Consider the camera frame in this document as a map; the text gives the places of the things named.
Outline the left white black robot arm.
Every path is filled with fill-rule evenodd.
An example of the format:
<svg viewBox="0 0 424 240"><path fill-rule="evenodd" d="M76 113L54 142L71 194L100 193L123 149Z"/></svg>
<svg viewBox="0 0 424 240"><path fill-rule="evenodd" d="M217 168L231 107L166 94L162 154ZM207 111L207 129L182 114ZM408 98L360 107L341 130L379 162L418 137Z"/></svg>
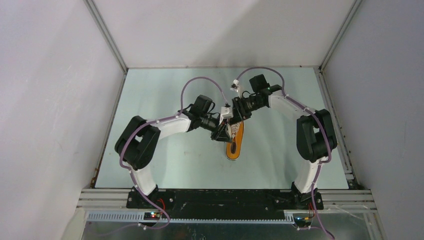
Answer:
<svg viewBox="0 0 424 240"><path fill-rule="evenodd" d="M150 162L160 140L202 128L210 131L213 141L231 141L229 120L233 117L233 108L225 104L219 113L212 113L214 106L211 98L199 95L194 103L176 115L150 121L136 115L130 120L114 150L119 155L120 166L129 171L135 189L140 192L138 201L145 208L153 208L158 202L155 192L158 187Z"/></svg>

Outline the white shoelace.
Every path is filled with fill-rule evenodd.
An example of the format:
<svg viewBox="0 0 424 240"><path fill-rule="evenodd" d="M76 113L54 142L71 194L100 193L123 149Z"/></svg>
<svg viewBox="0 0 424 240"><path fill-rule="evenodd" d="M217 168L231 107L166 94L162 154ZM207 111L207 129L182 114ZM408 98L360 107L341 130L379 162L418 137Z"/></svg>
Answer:
<svg viewBox="0 0 424 240"><path fill-rule="evenodd" d="M229 126L230 137L233 140L238 134L243 134L244 123L238 122Z"/></svg>

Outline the orange canvas sneaker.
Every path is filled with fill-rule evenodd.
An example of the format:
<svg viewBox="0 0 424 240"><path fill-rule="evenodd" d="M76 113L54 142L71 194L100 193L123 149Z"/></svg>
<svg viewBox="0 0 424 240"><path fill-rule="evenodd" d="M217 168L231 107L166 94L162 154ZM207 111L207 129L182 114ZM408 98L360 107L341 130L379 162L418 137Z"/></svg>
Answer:
<svg viewBox="0 0 424 240"><path fill-rule="evenodd" d="M244 122L243 122L243 133L238 134L231 143L226 144L225 154L230 161L235 161L241 155L242 141L244 135Z"/></svg>

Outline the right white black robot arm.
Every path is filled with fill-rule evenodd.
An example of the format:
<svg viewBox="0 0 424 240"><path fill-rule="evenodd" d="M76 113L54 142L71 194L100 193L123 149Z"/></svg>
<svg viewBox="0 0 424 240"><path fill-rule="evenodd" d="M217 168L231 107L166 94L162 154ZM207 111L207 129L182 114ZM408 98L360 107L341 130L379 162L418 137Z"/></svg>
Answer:
<svg viewBox="0 0 424 240"><path fill-rule="evenodd" d="M305 160L292 183L291 204L304 209L311 202L321 165L331 161L337 138L331 114L328 110L315 110L285 93L280 85L270 85L260 74L250 79L253 93L243 96L242 87L235 79L231 89L238 96L232 99L233 118L229 120L231 136L236 136L235 126L249 119L252 112L263 107L278 111L296 123L296 148Z"/></svg>

